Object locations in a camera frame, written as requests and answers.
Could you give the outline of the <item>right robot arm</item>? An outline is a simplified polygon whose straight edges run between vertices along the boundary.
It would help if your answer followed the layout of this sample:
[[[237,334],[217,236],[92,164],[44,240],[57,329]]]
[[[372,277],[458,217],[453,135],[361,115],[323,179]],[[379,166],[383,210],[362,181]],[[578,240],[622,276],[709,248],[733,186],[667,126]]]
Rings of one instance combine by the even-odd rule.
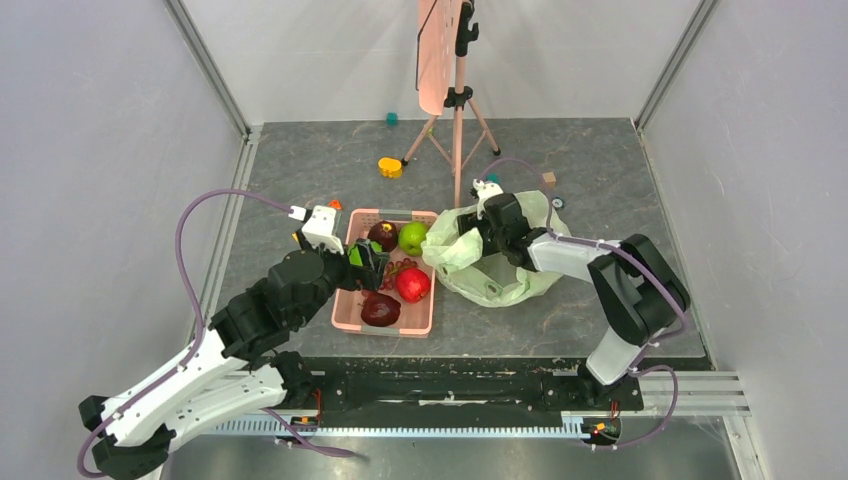
[[[686,329],[688,290],[645,235],[621,241],[570,237],[550,222],[531,224],[516,195],[480,198],[475,212],[460,215],[460,233],[477,233],[484,256],[499,254],[511,265],[554,273],[592,285],[608,322],[577,382],[580,400],[602,408],[618,393],[617,382],[634,373],[647,347]]]

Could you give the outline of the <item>green black toy watermelon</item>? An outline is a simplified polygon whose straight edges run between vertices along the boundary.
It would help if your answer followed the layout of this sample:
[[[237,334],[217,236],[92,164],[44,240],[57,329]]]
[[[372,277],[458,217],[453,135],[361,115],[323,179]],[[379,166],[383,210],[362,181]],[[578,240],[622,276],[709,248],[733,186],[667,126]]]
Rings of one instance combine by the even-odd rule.
[[[348,248],[349,263],[355,267],[365,267],[370,259],[371,249],[360,243],[354,243]]]

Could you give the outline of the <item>green fake apple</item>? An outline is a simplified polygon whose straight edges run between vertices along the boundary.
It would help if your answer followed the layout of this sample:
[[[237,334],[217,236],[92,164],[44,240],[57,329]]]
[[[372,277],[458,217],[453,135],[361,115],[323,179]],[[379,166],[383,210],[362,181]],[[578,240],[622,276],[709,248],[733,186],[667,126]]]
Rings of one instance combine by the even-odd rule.
[[[399,231],[398,247],[411,257],[420,257],[428,231],[429,226],[419,221],[404,224]]]

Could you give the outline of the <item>light green plastic bag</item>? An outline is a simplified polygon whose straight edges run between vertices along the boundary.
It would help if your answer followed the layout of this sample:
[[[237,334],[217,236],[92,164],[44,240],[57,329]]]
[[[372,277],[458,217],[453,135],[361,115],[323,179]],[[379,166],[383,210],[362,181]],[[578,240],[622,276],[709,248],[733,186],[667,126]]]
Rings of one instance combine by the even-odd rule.
[[[450,291],[482,307],[503,308],[543,295],[562,278],[515,267],[499,252],[484,256],[478,230],[459,232],[458,219],[468,213],[474,215],[476,208],[442,211],[422,243],[423,262]]]

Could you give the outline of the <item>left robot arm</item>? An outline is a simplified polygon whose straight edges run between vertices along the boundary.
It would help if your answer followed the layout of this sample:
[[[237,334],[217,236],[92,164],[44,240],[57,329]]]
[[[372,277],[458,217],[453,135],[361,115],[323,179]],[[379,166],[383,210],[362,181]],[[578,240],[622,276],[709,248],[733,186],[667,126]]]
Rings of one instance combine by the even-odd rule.
[[[389,262],[372,242],[301,243],[208,322],[186,349],[113,397],[79,405],[90,434],[77,457],[86,478],[139,479],[200,434],[245,413],[306,405],[314,381],[301,356],[270,351],[305,327],[339,290],[376,290]]]

